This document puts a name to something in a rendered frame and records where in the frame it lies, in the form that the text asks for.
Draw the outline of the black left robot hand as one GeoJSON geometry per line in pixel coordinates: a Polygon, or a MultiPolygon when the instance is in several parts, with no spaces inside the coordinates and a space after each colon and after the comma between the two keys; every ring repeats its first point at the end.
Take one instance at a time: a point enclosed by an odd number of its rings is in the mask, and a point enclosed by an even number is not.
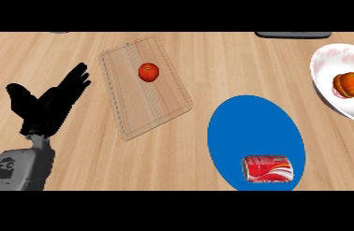
{"type": "Polygon", "coordinates": [[[88,65],[81,63],[60,84],[36,97],[19,83],[7,86],[11,110],[24,119],[20,134],[24,136],[56,135],[67,119],[73,104],[91,85],[88,65]]]}

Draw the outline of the white plate with pink pattern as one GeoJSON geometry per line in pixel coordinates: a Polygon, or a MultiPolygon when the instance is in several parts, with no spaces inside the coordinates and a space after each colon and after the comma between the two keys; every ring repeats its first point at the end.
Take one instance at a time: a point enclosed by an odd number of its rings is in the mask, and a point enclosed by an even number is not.
{"type": "Polygon", "coordinates": [[[335,77],[349,72],[354,72],[354,45],[337,43],[322,46],[310,60],[316,91],[325,104],[354,120],[354,98],[343,97],[334,87],[335,77]]]}

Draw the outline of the orange squash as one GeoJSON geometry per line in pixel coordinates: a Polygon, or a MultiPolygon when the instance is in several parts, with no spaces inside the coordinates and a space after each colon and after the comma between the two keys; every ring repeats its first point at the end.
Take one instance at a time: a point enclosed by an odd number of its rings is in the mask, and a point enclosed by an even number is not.
{"type": "Polygon", "coordinates": [[[343,97],[354,97],[354,72],[347,72],[335,77],[334,87],[343,97]]]}

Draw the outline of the pale wooden cutting board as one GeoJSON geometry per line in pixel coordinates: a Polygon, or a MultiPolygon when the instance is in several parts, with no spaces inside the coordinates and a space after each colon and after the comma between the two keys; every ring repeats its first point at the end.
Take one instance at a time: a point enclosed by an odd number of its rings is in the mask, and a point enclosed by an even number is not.
{"type": "Polygon", "coordinates": [[[193,99],[156,36],[104,51],[98,60],[119,134],[124,140],[131,140],[189,112],[193,99]],[[147,63],[159,68],[153,82],[138,76],[138,69],[147,63]]]}

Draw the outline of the red tomato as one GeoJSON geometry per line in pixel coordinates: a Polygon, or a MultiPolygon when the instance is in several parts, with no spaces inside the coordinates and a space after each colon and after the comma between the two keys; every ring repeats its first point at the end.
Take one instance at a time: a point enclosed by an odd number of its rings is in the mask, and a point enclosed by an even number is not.
{"type": "Polygon", "coordinates": [[[144,63],[138,68],[138,76],[146,82],[153,82],[159,76],[159,67],[153,63],[144,63]]]}

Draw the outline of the blue oval placemat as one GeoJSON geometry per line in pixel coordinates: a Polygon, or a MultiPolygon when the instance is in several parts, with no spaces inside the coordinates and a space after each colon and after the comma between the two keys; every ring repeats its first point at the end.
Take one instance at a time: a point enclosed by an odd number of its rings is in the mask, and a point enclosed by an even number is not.
{"type": "Polygon", "coordinates": [[[239,191],[294,190],[304,172],[306,148],[298,126],[266,98],[239,95],[216,110],[208,126],[208,147],[218,172],[239,191]],[[284,155],[294,167],[291,182],[254,183],[244,175],[244,158],[284,155]]]}

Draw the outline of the red and white can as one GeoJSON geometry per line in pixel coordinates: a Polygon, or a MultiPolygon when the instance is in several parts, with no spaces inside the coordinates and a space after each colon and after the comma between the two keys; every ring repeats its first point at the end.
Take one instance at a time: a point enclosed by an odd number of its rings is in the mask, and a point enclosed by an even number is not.
{"type": "Polygon", "coordinates": [[[241,164],[250,182],[291,182],[295,178],[291,161],[284,155],[250,155],[241,164]]]}

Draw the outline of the dark grey flat appliance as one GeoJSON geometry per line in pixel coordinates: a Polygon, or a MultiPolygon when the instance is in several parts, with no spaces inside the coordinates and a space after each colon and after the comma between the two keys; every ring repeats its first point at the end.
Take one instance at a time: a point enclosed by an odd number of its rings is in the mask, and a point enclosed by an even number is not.
{"type": "Polygon", "coordinates": [[[264,38],[322,39],[333,36],[333,32],[255,32],[264,38]]]}

